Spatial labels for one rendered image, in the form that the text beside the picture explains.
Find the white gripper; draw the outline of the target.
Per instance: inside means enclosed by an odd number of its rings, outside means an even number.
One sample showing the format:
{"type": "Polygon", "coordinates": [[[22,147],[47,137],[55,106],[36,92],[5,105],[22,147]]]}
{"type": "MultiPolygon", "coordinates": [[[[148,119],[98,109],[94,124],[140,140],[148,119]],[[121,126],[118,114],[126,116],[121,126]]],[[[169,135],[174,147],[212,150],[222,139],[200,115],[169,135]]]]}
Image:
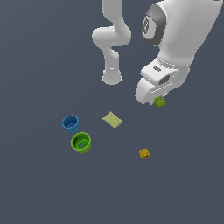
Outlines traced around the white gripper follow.
{"type": "Polygon", "coordinates": [[[155,98],[165,97],[174,88],[180,87],[189,72],[189,66],[176,66],[155,58],[141,70],[142,78],[136,87],[136,99],[142,104],[152,104],[155,98]]]}

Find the green toy block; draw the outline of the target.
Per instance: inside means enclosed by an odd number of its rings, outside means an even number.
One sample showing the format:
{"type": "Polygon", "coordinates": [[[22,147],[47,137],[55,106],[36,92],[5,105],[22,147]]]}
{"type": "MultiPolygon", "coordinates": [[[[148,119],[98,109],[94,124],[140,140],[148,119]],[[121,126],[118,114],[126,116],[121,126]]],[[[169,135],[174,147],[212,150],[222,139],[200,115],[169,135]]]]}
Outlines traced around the green toy block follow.
{"type": "Polygon", "coordinates": [[[161,96],[155,98],[154,105],[157,108],[163,107],[165,105],[165,99],[163,97],[161,97],[161,96]]]}

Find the pale yellow sponge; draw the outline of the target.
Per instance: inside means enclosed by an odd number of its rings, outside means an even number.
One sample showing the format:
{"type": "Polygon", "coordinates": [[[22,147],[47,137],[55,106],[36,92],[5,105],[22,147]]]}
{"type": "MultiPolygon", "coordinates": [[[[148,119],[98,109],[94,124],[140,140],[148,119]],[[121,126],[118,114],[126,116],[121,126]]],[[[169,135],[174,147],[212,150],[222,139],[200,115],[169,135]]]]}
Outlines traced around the pale yellow sponge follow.
{"type": "Polygon", "coordinates": [[[102,120],[108,123],[114,129],[116,129],[123,122],[112,112],[109,112],[105,117],[102,118],[102,120]]]}

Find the yellow toy block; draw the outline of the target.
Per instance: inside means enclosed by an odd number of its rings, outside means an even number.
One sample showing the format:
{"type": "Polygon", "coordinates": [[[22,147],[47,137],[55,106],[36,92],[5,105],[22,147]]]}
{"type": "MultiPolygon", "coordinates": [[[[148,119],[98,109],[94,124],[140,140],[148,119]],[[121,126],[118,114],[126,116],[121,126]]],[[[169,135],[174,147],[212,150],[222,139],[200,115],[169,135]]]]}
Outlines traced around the yellow toy block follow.
{"type": "Polygon", "coordinates": [[[140,158],[148,158],[151,154],[147,149],[142,149],[139,151],[140,158]]]}

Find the blue cup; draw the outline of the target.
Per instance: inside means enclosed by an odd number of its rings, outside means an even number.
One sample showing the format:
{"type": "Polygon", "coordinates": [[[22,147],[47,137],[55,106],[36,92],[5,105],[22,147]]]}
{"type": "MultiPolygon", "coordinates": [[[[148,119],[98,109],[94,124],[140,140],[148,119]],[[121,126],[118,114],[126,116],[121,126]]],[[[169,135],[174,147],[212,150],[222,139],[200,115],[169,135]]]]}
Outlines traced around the blue cup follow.
{"type": "Polygon", "coordinates": [[[78,117],[76,115],[67,115],[62,120],[62,127],[65,128],[68,133],[76,133],[80,129],[78,117]]]}

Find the green cup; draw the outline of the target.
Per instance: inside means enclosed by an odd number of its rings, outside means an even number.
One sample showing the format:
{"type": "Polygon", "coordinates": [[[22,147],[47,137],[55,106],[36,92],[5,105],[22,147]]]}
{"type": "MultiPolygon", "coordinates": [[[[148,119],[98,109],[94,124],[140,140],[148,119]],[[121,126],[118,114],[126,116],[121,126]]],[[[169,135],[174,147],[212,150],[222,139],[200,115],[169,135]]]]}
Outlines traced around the green cup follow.
{"type": "Polygon", "coordinates": [[[71,147],[80,154],[87,153],[91,148],[91,137],[86,132],[79,132],[71,139],[71,147]]]}

